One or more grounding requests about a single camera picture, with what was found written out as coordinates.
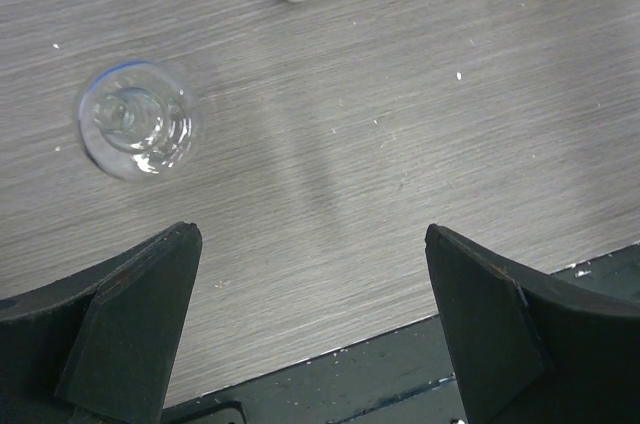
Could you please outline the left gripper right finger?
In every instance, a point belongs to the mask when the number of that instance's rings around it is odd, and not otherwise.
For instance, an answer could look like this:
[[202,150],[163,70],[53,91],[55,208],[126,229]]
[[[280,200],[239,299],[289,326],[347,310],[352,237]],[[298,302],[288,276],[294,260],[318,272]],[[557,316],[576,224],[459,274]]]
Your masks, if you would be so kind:
[[427,228],[428,271],[470,423],[636,423],[639,306]]

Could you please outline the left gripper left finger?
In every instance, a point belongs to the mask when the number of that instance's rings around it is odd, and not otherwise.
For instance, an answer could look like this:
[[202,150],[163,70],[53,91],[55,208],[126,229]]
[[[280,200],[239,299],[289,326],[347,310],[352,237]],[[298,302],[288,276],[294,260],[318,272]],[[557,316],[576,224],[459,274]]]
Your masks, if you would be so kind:
[[2,299],[2,422],[159,422],[201,251],[179,222]]

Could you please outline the clear glass flask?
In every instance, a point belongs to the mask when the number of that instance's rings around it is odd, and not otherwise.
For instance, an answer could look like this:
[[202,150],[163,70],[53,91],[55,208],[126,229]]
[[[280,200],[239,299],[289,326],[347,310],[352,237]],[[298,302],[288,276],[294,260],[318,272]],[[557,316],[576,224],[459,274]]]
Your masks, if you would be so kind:
[[197,93],[164,63],[133,60],[89,78],[74,102],[85,155],[129,182],[162,179],[194,158],[203,135]]

